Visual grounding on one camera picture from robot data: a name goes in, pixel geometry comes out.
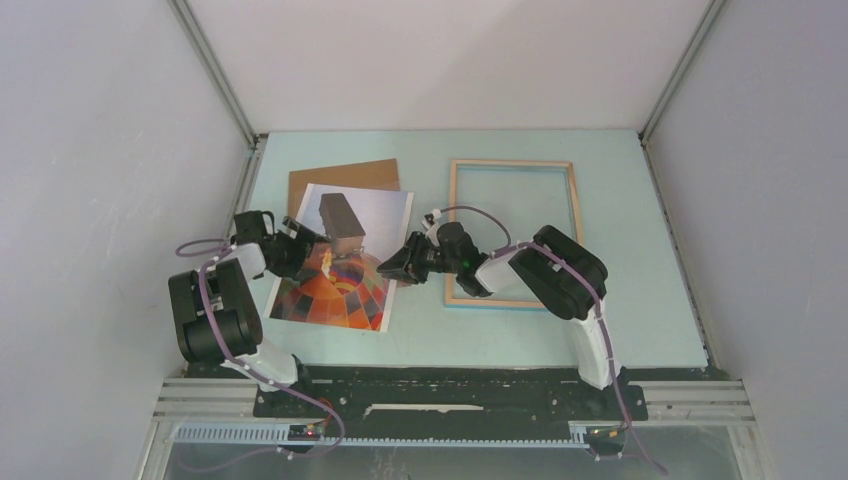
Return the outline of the hot air balloon photo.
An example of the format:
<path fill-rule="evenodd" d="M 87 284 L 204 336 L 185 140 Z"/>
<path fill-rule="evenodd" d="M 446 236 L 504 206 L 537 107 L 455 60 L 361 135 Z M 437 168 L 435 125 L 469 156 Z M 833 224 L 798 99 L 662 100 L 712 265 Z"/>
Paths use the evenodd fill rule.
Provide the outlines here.
<path fill-rule="evenodd" d="M 270 319 L 384 332 L 397 282 L 378 266 L 404 244 L 414 194 L 310 183 L 296 220 L 329 239 L 294 278 L 278 278 Z"/>

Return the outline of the wooden picture frame with glass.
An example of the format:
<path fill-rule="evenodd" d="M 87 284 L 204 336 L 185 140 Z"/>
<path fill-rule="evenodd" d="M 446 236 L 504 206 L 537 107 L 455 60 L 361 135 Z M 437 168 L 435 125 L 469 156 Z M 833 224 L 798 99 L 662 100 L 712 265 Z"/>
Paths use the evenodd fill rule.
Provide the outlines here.
<path fill-rule="evenodd" d="M 566 161 L 453 159 L 448 221 L 460 222 L 492 254 L 552 225 L 584 242 L 575 167 Z"/>

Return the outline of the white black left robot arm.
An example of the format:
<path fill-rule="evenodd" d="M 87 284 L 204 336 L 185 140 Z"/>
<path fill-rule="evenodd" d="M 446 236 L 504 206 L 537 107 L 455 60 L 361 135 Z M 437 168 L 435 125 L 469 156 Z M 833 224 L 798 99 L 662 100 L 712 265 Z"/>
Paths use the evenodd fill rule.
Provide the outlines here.
<path fill-rule="evenodd" d="M 200 257 L 203 263 L 170 277 L 169 297 L 178 348 L 187 362 L 229 368 L 262 391 L 278 391 L 278 404 L 299 417 L 314 408 L 316 390 L 302 361 L 265 338 L 249 283 L 267 273 L 297 278 L 309 256 L 330 240 L 289 216 L 281 229 L 274 225 L 270 211 L 245 211 L 235 215 L 229 238 L 177 247 L 177 257 Z"/>

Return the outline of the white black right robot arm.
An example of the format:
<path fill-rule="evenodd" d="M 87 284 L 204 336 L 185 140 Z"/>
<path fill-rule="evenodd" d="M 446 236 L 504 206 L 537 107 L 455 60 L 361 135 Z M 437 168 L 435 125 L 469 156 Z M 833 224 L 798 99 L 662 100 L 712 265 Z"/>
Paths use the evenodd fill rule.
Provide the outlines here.
<path fill-rule="evenodd" d="M 546 225 L 530 241 L 485 253 L 458 222 L 416 231 L 377 272 L 390 280 L 423 284 L 432 273 L 450 274 L 473 298 L 487 298 L 523 283 L 552 315 L 570 325 L 578 357 L 585 411 L 606 418 L 622 403 L 614 384 L 620 372 L 605 321 L 604 263 L 577 241 Z"/>

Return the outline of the brown cardboard backing board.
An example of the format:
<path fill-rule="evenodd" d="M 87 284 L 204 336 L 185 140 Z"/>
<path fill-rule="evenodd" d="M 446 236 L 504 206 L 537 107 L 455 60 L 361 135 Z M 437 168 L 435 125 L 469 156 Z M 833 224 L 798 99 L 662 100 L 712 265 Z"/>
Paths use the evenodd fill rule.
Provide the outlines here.
<path fill-rule="evenodd" d="M 414 194 L 400 187 L 394 159 L 337 165 L 289 173 L 287 214 L 324 233 L 321 196 L 341 193 L 364 229 L 365 253 L 385 261 L 403 245 Z"/>

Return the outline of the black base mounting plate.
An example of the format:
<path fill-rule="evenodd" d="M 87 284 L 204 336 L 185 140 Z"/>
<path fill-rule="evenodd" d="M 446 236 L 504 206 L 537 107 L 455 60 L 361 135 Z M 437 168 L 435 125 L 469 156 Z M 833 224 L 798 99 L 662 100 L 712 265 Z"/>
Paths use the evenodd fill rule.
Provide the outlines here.
<path fill-rule="evenodd" d="M 296 390 L 253 391 L 258 418 L 319 418 L 353 440 L 564 441 L 573 421 L 645 421 L 643 389 L 619 380 L 598 390 L 574 368 L 472 369 L 310 366 Z"/>

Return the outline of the left aluminium corner post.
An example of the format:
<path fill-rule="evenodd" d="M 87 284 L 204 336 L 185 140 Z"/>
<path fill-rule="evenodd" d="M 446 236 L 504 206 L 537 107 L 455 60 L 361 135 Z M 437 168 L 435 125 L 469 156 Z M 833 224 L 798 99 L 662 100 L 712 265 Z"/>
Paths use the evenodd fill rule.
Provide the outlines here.
<path fill-rule="evenodd" d="M 183 29 L 189 44 L 195 51 L 212 87 L 223 102 L 229 116 L 234 121 L 240 136 L 249 149 L 255 149 L 258 144 L 259 134 L 251 125 L 190 2 L 186 0 L 168 0 L 167 4 Z"/>

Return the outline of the aluminium corner post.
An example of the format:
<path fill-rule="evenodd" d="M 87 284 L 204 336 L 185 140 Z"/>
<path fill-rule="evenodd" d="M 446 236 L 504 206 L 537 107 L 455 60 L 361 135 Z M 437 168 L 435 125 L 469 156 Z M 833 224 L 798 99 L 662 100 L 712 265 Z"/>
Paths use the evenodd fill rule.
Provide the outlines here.
<path fill-rule="evenodd" d="M 651 142 L 651 138 L 654 136 L 665 112 L 675 98 L 728 4 L 730 4 L 728 0 L 710 0 L 707 3 L 682 54 L 672 69 L 668 80 L 639 132 L 639 139 L 643 147 L 646 147 Z"/>
<path fill-rule="evenodd" d="M 189 44 L 195 51 L 212 87 L 223 102 L 229 116 L 234 121 L 240 136 L 249 149 L 255 149 L 258 144 L 259 134 L 251 125 L 190 2 L 186 0 L 168 0 L 167 4 L 183 29 Z"/>

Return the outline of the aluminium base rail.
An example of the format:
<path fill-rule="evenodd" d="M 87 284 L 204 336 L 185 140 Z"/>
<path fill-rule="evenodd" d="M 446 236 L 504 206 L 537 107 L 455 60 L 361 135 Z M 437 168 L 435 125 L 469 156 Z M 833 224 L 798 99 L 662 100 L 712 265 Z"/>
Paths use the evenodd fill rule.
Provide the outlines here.
<path fill-rule="evenodd" d="M 692 381 L 639 384 L 645 427 L 726 427 L 756 425 L 747 393 L 739 381 Z M 285 443 L 291 425 L 309 418 L 260 418 L 253 415 L 257 387 L 249 380 L 170 378 L 163 382 L 151 421 L 185 427 L 189 440 L 238 443 Z"/>

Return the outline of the right aluminium corner post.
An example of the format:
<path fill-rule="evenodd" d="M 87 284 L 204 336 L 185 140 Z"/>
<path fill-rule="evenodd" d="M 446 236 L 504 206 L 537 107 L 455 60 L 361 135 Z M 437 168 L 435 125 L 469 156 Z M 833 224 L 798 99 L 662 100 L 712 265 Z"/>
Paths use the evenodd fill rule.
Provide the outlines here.
<path fill-rule="evenodd" d="M 639 139 L 643 147 L 646 147 L 651 142 L 651 138 L 654 136 L 665 112 L 675 98 L 728 4 L 730 4 L 728 0 L 710 0 L 707 3 L 682 54 L 672 69 L 668 80 L 639 132 Z"/>

